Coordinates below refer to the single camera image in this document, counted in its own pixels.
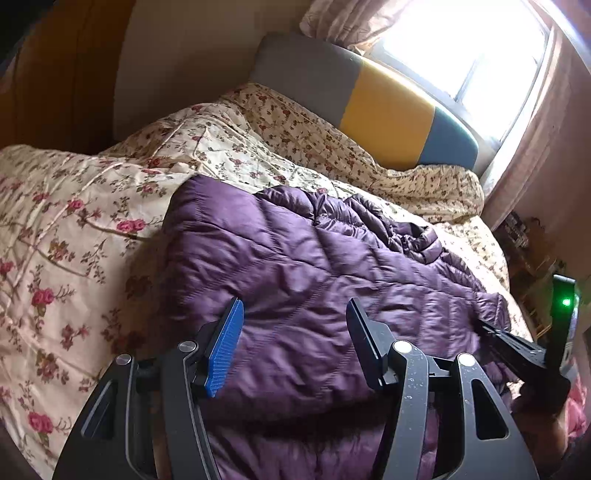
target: purple down jacket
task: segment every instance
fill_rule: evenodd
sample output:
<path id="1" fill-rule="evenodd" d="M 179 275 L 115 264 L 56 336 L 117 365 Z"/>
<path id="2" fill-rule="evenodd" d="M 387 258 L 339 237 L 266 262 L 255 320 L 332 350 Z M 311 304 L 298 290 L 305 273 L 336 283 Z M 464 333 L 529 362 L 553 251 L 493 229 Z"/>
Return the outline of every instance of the purple down jacket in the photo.
<path id="1" fill-rule="evenodd" d="M 351 297 L 428 355 L 476 352 L 487 363 L 472 322 L 509 327 L 505 300 L 433 229 L 393 222 L 360 196 L 252 195 L 198 175 L 173 195 L 164 232 L 171 341 L 217 320 L 232 296 L 245 306 L 226 384 L 203 409 L 224 480 L 369 476 L 389 403 L 359 366 L 345 320 Z M 504 380 L 493 362 L 485 369 Z M 436 441 L 432 414 L 426 478 Z"/>

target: black clamp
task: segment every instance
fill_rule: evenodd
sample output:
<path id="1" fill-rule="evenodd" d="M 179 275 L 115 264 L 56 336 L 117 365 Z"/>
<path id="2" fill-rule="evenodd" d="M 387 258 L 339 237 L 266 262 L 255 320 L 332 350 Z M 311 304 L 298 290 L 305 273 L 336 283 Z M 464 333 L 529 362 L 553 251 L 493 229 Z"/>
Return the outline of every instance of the black clamp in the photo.
<path id="1" fill-rule="evenodd" d="M 515 422 L 472 355 L 427 356 L 368 319 L 358 299 L 347 305 L 347 327 L 368 385 L 393 393 L 373 480 L 418 477 L 430 392 L 440 413 L 437 478 L 538 478 Z"/>
<path id="2" fill-rule="evenodd" d="M 76 420 L 53 479 L 155 480 L 149 393 L 159 390 L 174 480 L 219 480 L 199 401 L 223 385 L 243 321 L 234 298 L 220 321 L 161 357 L 119 355 Z"/>

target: curtain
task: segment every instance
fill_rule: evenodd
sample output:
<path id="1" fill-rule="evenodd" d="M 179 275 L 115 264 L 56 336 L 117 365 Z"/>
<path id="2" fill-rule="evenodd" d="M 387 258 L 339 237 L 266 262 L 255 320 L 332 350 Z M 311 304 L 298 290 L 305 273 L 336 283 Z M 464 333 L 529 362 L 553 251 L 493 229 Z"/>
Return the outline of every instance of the curtain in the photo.
<path id="1" fill-rule="evenodd" d="M 411 0 L 314 0 L 300 29 L 363 54 L 389 29 Z"/>
<path id="2" fill-rule="evenodd" d="M 482 219 L 491 229 L 515 208 L 546 160 L 553 157 L 551 146 L 560 134 L 569 105 L 569 77 L 576 53 L 558 28 L 553 27 L 550 37 L 554 41 L 547 68 L 545 75 L 540 71 L 543 83 L 525 132 L 513 155 L 503 151 L 504 147 L 511 148 L 511 139 L 507 137 L 480 180 L 486 198 Z"/>

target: bright window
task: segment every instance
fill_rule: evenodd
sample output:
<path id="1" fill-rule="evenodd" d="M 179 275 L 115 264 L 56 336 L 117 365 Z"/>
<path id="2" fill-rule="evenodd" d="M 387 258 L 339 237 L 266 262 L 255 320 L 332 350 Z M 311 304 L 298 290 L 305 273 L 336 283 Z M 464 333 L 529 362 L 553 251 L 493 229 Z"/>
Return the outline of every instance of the bright window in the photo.
<path id="1" fill-rule="evenodd" d="M 498 145 L 531 90 L 547 39 L 522 0 L 413 0 L 369 56 Z"/>

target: floral bedspread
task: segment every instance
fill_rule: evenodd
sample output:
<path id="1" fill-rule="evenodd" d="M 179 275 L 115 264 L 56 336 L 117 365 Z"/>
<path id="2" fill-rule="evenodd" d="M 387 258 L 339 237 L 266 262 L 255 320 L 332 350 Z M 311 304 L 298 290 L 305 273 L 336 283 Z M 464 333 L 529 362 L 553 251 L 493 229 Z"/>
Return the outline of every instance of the floral bedspread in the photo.
<path id="1" fill-rule="evenodd" d="M 0 151 L 0 417 L 42 478 L 114 355 L 166 350 L 158 335 L 160 226 L 194 173 L 249 192 L 286 184 L 361 193 L 395 220 L 435 223 L 489 291 L 509 300 L 505 259 L 478 214 L 472 172 L 376 165 L 300 105 L 256 84 L 194 105 L 100 156 Z"/>

